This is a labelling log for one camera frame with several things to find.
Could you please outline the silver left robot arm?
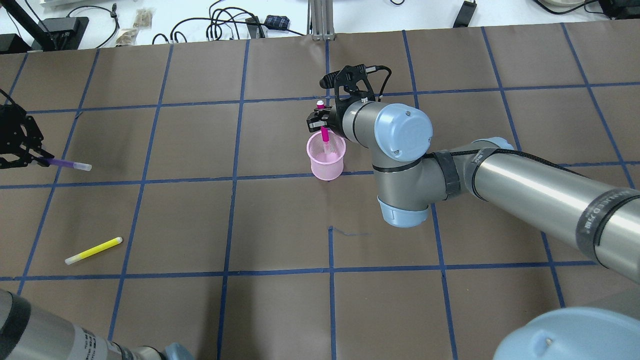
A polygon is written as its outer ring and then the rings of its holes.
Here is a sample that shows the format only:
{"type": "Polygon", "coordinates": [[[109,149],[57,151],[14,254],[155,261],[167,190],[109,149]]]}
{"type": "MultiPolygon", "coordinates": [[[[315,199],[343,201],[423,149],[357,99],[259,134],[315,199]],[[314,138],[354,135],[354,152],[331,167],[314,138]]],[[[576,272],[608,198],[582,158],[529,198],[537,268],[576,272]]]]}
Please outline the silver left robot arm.
{"type": "MultiPolygon", "coordinates": [[[[35,119],[14,101],[1,107],[2,169],[39,166],[70,167],[89,171],[83,162],[57,159],[42,148],[44,135],[35,119]]],[[[128,348],[32,305],[14,292],[0,295],[0,357],[3,360],[192,360],[178,342],[158,350],[151,346],[128,348]]]]}

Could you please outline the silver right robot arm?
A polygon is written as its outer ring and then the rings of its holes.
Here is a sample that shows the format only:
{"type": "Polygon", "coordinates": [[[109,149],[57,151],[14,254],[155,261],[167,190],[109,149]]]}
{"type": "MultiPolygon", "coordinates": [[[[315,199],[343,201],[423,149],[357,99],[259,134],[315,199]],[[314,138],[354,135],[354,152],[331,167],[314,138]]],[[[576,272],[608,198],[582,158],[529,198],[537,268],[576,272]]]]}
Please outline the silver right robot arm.
{"type": "MultiPolygon", "coordinates": [[[[318,101],[306,119],[368,149],[382,218],[398,228],[422,224],[430,205],[472,194],[639,282],[639,191],[585,177],[519,152],[503,137],[429,152],[428,116],[405,104],[363,99],[318,101]]],[[[595,306],[544,313],[506,336],[495,360],[637,360],[639,294],[595,306]]]]}

